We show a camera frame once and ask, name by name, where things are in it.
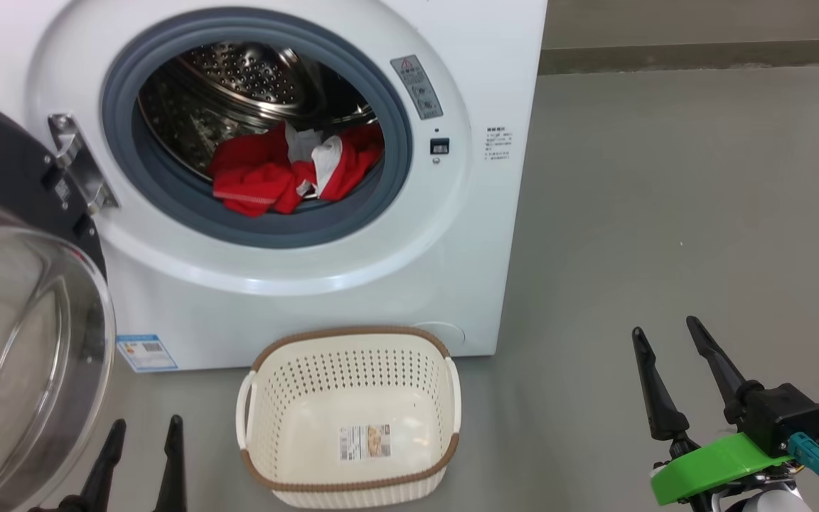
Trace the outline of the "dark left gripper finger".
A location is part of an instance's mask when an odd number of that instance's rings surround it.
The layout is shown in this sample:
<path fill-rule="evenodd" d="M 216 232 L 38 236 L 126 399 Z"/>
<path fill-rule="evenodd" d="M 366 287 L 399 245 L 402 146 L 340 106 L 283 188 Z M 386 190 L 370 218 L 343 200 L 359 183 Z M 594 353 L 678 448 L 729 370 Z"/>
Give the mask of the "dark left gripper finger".
<path fill-rule="evenodd" d="M 104 444 L 82 487 L 79 508 L 82 512 L 107 512 L 114 470 L 122 458 L 127 423 L 113 422 Z"/>
<path fill-rule="evenodd" d="M 184 422 L 180 415 L 170 418 L 164 454 L 166 466 L 154 512 L 188 512 Z"/>

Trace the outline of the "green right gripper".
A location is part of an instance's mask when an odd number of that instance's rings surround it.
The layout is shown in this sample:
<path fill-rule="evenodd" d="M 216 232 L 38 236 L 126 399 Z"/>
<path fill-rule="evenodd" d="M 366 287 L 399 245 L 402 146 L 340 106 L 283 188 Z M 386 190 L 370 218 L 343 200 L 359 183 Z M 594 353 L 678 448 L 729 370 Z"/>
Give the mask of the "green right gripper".
<path fill-rule="evenodd" d="M 745 382 L 737 367 L 696 316 L 687 317 L 687 328 L 700 356 L 709 364 L 719 395 L 724 401 L 726 422 L 741 422 L 744 406 L 737 391 Z M 670 441 L 670 460 L 651 474 L 651 493 L 659 506 L 686 503 L 692 512 L 714 512 L 716 489 L 741 483 L 753 474 L 779 469 L 792 460 L 770 457 L 746 434 L 732 434 L 708 445 L 687 437 L 690 424 L 676 408 L 656 369 L 656 357 L 640 327 L 631 331 L 633 349 L 643 392 L 651 438 Z"/>

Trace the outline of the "black round glass washer door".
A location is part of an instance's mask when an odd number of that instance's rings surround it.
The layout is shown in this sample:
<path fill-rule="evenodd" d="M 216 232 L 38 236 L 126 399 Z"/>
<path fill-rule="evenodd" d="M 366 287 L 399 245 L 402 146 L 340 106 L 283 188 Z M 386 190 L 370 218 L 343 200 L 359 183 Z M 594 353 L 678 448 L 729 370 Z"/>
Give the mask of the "black round glass washer door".
<path fill-rule="evenodd" d="M 85 194 L 61 156 L 0 113 L 0 512 L 40 505 L 77 464 L 114 337 Z"/>

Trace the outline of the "red and white garment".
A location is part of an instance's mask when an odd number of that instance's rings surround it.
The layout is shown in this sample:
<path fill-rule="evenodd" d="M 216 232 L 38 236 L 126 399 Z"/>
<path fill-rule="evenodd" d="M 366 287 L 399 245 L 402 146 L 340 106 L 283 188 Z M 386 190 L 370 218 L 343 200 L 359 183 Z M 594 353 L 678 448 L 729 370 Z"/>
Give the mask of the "red and white garment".
<path fill-rule="evenodd" d="M 233 137 L 214 151 L 207 173 L 213 197 L 235 213 L 256 218 L 292 214 L 309 194 L 338 202 L 382 159 L 377 124 L 347 127 L 331 136 L 282 122 L 263 134 Z"/>

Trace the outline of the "cream basket with brown rim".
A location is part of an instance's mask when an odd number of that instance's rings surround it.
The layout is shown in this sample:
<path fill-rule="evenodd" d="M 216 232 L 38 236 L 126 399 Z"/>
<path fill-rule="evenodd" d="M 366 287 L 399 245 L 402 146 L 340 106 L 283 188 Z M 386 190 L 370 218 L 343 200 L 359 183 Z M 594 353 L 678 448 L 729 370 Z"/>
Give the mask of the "cream basket with brown rim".
<path fill-rule="evenodd" d="M 238 453 L 293 508 L 355 509 L 426 498 L 459 447 L 462 391 L 439 338 L 404 325 L 289 335 L 237 393 Z M 391 426 L 391 457 L 339 462 L 338 428 Z"/>

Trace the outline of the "printed information sticker label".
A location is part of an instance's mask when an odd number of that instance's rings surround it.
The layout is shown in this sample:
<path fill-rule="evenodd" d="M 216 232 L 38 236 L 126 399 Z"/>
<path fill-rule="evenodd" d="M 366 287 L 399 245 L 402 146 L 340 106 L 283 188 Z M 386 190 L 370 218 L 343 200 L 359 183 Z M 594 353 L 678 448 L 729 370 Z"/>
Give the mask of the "printed information sticker label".
<path fill-rule="evenodd" d="M 391 457 L 391 426 L 351 425 L 338 428 L 339 462 Z"/>

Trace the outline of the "white front-load washing machine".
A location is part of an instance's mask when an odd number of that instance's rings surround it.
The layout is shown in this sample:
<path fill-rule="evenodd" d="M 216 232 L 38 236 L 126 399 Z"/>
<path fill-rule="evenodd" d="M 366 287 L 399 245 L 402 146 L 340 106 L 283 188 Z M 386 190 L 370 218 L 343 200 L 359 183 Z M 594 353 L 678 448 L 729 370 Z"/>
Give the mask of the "white front-load washing machine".
<path fill-rule="evenodd" d="M 0 113 L 55 154 L 71 114 L 119 208 L 91 215 L 118 333 L 156 334 L 180 370 L 244 366 L 287 334 L 443 321 L 453 356 L 495 353 L 548 0 L 0 0 Z M 103 130 L 105 78 L 140 33 L 201 9 L 266 9 L 315 23 L 383 71 L 412 113 L 412 173 L 366 227 L 296 249 L 221 242 L 153 207 Z M 416 55 L 443 116 L 420 119 L 390 61 Z M 486 161 L 488 127 L 513 133 Z M 448 155 L 429 154 L 448 137 Z"/>

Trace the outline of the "stainless steel washing machine drum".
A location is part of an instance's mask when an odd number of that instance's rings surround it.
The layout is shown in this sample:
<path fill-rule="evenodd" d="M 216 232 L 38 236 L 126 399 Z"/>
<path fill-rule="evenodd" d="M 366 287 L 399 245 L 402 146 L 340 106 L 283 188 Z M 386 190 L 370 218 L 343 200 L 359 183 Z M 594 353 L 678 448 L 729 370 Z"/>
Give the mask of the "stainless steel washing machine drum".
<path fill-rule="evenodd" d="M 217 147 L 286 122 L 333 135 L 377 122 L 347 79 L 316 60 L 257 41 L 196 46 L 163 62 L 137 106 L 163 149 L 201 181 Z"/>

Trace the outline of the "blue energy label sticker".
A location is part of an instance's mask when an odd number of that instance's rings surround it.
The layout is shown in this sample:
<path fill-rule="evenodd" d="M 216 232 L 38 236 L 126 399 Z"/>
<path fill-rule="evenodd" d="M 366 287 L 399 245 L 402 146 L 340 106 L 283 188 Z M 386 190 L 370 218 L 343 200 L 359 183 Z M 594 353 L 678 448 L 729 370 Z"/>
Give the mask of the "blue energy label sticker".
<path fill-rule="evenodd" d="M 118 335 L 116 347 L 135 373 L 178 370 L 178 364 L 156 334 Z"/>

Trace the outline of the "grey warning sticker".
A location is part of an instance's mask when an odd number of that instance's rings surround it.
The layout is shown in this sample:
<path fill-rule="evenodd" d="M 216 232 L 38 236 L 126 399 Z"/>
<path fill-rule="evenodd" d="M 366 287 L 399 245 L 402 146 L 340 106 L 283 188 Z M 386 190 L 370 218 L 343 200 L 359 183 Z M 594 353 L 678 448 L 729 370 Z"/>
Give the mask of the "grey warning sticker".
<path fill-rule="evenodd" d="M 438 119 L 444 112 L 441 101 L 416 55 L 400 56 L 390 61 L 391 68 L 397 73 L 407 90 L 413 105 L 422 120 Z"/>

